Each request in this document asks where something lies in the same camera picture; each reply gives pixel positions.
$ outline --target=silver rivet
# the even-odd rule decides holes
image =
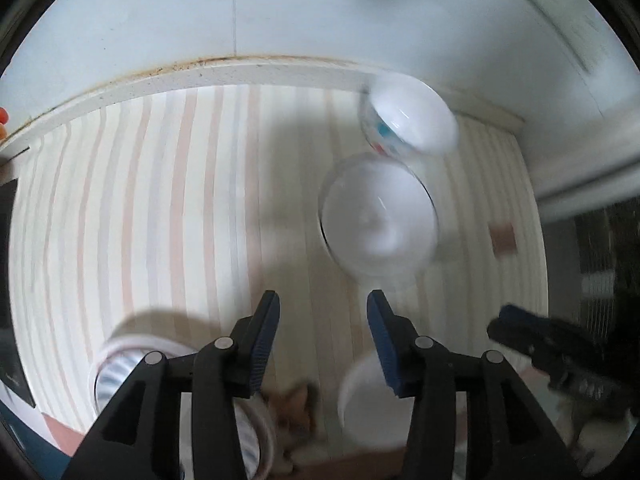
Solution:
[[[219,337],[215,340],[214,345],[218,350],[226,350],[234,345],[234,340],[230,337]]]
[[[149,352],[145,355],[145,363],[148,365],[157,365],[162,361],[162,354],[160,352]]]
[[[497,365],[497,364],[500,364],[502,361],[504,361],[504,355],[502,355],[497,350],[489,350],[486,353],[486,360],[489,361],[490,363]]]
[[[418,348],[429,349],[433,346],[433,339],[425,335],[421,335],[415,338],[415,345]]]

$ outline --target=brown square patch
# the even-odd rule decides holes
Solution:
[[[507,254],[517,254],[516,235],[511,222],[505,224],[489,224],[489,234],[494,245],[494,255],[497,257]]]

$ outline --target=white wall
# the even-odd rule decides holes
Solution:
[[[78,94],[193,59],[314,56],[383,66],[521,115],[530,168],[584,123],[640,94],[640,75],[595,17],[586,72],[525,0],[57,0],[0,78],[14,131]]]

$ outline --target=striped surface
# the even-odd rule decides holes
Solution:
[[[370,289],[345,276],[318,230],[318,190],[368,150],[351,92],[282,86],[174,91],[77,118],[20,168],[10,241],[18,348],[33,396],[78,431],[103,342],[147,332],[200,347],[282,301],[266,382],[319,381],[330,452],[341,377],[372,349]],[[509,301],[546,312],[538,212],[513,136],[459,118],[460,148],[412,169],[429,189],[441,247],[390,302],[452,350],[482,353]],[[496,259],[488,223],[512,222],[518,253]]]

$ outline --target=striped tablecloth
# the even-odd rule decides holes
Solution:
[[[10,293],[38,407],[86,431],[88,370],[105,340],[144,332],[199,348],[272,288],[282,316],[266,383],[318,381],[330,452],[347,449],[337,390],[372,349],[370,289],[328,256],[318,190],[336,162],[369,150],[357,103],[352,92],[281,86],[173,91],[96,110],[34,144],[19,173]],[[411,165],[436,205],[438,256],[386,293],[420,332],[481,354],[502,304],[546,313],[545,255],[515,138],[458,120],[457,151]],[[517,252],[497,258],[488,226],[508,223]]]

